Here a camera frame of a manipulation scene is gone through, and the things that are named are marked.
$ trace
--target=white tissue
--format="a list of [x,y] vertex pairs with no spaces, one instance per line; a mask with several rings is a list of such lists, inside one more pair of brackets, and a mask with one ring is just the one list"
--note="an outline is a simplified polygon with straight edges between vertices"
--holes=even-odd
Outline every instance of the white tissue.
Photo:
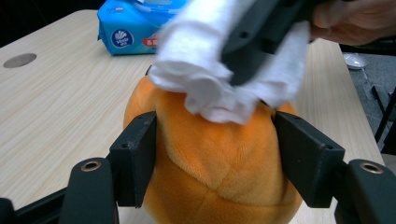
[[268,55],[253,79],[231,86],[233,73],[219,60],[235,24],[254,0],[194,0],[170,21],[149,78],[161,89],[186,92],[186,108],[214,122],[248,122],[263,100],[276,108],[294,97],[304,78],[309,25],[293,25],[276,55]]

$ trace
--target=wet wipes package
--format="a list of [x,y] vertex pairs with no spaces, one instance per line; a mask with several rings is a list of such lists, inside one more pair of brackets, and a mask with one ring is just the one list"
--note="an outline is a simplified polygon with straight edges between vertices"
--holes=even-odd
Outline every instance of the wet wipes package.
[[107,0],[98,10],[99,35],[113,55],[156,52],[158,31],[189,0]]

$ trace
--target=light wood tabletop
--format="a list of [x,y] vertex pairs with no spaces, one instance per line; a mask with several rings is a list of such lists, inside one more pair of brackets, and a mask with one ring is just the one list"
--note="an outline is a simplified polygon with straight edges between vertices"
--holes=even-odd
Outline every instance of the light wood tabletop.
[[[111,56],[97,32],[96,11],[83,10],[0,49],[0,197],[17,209],[66,187],[72,167],[105,157],[122,131],[129,96],[154,56]],[[383,164],[338,45],[311,44],[293,103],[346,149],[345,161]],[[334,206],[303,204],[291,223],[335,223]],[[144,208],[121,208],[120,222],[154,223]]]

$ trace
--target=finger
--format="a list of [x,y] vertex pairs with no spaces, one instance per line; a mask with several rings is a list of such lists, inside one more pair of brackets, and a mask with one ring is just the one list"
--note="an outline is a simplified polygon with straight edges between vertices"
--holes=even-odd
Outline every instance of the finger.
[[346,2],[331,0],[317,6],[313,23],[319,28],[329,28],[341,21],[347,14]]
[[355,0],[349,2],[330,0],[315,8],[313,23],[320,28],[329,28],[357,12],[363,12],[379,5],[386,5],[391,1],[393,0]]
[[319,28],[317,26],[311,26],[311,41],[318,39],[318,38],[325,38],[332,33],[331,28]]

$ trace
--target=orange fabric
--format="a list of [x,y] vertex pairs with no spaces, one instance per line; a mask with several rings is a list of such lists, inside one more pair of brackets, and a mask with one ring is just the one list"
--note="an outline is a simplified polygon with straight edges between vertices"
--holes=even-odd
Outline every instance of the orange fabric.
[[259,104],[246,125],[218,124],[190,114],[184,99],[144,77],[126,108],[124,126],[157,112],[148,211],[159,223],[288,223],[302,200],[282,173],[274,111]]

